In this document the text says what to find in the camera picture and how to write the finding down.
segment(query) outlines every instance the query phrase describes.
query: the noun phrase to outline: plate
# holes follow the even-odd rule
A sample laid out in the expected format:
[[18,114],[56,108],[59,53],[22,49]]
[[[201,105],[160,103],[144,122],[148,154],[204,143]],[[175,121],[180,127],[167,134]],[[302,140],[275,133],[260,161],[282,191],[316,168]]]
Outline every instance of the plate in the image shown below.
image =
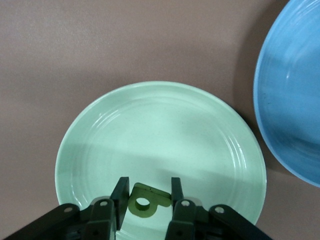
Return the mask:
[[[127,85],[95,100],[74,120],[57,155],[60,204],[85,209],[109,196],[120,177],[167,193],[180,177],[185,197],[205,209],[234,208],[256,223],[266,196],[266,167],[245,121],[198,88],[165,81]],[[170,207],[150,218],[128,210],[119,240],[164,239]]]
[[277,160],[320,187],[320,0],[291,0],[258,58],[253,101]]

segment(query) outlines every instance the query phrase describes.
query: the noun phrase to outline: mint green plate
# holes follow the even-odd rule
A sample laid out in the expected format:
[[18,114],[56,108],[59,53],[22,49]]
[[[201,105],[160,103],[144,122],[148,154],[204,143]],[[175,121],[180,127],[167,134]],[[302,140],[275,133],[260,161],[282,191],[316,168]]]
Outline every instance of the mint green plate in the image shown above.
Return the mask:
[[[217,97],[176,82],[111,91],[66,132],[55,167],[60,204],[85,209],[120,177],[130,178],[131,190],[140,182],[168,193],[171,177],[180,177],[185,197],[207,210],[229,205],[254,224],[266,196],[264,159],[244,120]],[[127,210],[117,239],[164,239],[171,217],[170,207],[150,218]]]

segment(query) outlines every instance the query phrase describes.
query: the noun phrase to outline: olive green plastic part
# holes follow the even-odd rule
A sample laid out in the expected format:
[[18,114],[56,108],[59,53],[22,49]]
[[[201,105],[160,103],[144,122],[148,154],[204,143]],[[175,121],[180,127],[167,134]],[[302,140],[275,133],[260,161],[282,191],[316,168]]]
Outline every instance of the olive green plastic part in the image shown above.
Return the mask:
[[[146,199],[149,203],[142,205],[137,199]],[[169,207],[171,205],[171,195],[154,187],[136,183],[128,202],[129,211],[138,217],[149,218],[157,211],[158,205]]]

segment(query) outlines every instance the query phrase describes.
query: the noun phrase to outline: blue plate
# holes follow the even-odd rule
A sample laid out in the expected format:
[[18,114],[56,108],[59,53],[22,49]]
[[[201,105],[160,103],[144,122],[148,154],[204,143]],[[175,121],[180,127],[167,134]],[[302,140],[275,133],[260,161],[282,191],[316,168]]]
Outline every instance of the blue plate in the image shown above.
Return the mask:
[[320,187],[320,0],[291,0],[282,10],[258,58],[253,100],[274,156]]

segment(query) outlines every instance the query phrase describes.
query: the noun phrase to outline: tabletop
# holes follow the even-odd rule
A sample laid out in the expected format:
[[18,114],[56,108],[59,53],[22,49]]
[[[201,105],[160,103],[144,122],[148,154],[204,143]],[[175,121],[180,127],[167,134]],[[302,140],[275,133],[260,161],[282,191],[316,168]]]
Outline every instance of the tabletop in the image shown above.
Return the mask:
[[2,0],[0,239],[59,203],[61,140],[93,100],[127,84],[180,82],[234,108],[263,152],[257,226],[275,240],[320,236],[320,189],[270,153],[253,108],[258,55],[285,0]]

